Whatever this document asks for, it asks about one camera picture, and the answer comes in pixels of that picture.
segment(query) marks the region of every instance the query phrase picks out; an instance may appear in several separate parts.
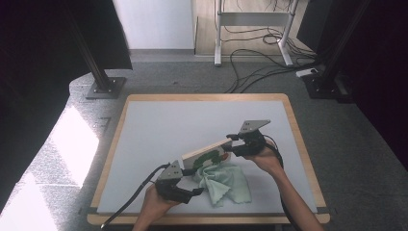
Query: hand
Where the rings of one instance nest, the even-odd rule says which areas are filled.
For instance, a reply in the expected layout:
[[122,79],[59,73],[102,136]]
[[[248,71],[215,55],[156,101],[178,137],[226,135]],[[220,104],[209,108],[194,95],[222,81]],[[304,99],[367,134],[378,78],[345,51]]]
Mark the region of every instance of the hand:
[[[275,146],[271,141],[267,141],[268,144]],[[260,169],[273,173],[275,170],[280,170],[282,167],[279,164],[279,160],[276,154],[268,147],[264,147],[257,155],[244,156],[246,160],[253,161]]]
[[140,215],[133,230],[136,231],[147,229],[150,223],[164,216],[171,207],[178,204],[180,204],[180,202],[167,201],[159,196],[155,185],[149,186],[144,196]]

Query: crumpled fabric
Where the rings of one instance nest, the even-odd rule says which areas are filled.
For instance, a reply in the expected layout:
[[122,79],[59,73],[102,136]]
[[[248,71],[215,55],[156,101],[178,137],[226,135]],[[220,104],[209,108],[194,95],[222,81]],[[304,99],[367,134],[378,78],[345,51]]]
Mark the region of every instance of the crumpled fabric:
[[245,175],[238,166],[222,163],[201,167],[192,179],[198,183],[198,187],[208,191],[215,207],[222,207],[225,197],[230,198],[235,203],[252,201]]

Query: person's right hand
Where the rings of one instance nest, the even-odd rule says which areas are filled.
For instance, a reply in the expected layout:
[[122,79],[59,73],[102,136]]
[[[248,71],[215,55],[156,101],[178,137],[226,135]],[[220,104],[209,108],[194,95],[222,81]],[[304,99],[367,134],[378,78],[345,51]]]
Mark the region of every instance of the person's right hand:
[[[267,141],[268,144],[275,146],[273,142]],[[276,154],[268,147],[264,147],[257,155],[244,156],[246,160],[253,161],[260,169],[272,173],[274,170],[282,169]]]

